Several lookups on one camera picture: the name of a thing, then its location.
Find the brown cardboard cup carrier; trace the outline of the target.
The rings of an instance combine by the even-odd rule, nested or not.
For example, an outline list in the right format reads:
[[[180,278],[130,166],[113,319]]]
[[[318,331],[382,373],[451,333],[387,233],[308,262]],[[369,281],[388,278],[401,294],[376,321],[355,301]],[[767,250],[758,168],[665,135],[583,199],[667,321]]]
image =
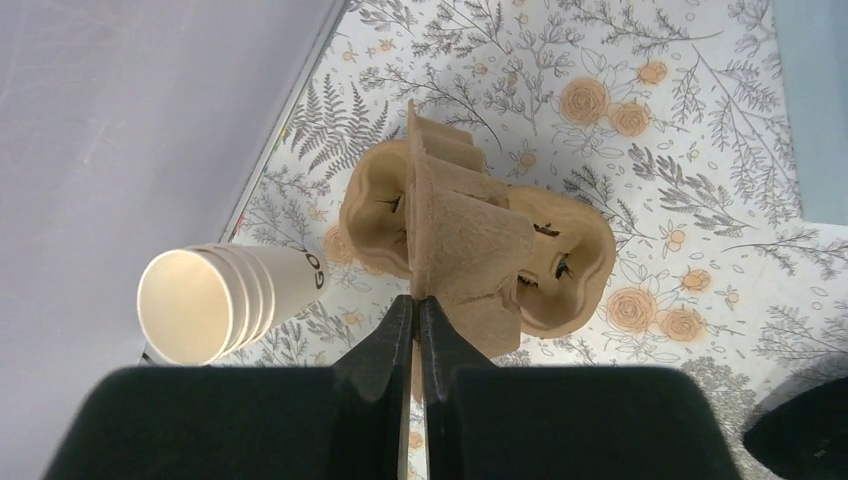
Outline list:
[[[453,328],[488,358],[523,335],[558,338],[599,305],[616,258],[594,208],[488,175],[470,133],[407,115],[407,133],[361,156],[339,214],[362,264],[436,298]]]

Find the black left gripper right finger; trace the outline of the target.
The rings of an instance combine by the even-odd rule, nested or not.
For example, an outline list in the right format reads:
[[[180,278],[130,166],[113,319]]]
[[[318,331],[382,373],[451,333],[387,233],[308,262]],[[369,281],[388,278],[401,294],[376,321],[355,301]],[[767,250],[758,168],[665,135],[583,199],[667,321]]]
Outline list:
[[[696,383],[664,367],[499,367],[419,304],[433,479],[735,479]]]

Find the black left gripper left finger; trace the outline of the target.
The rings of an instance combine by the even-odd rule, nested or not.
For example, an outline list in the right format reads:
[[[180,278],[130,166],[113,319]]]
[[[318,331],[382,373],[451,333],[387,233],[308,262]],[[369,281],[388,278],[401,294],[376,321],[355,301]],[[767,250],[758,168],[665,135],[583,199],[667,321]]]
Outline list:
[[[414,303],[325,367],[124,368],[90,392],[49,479],[402,479]]]

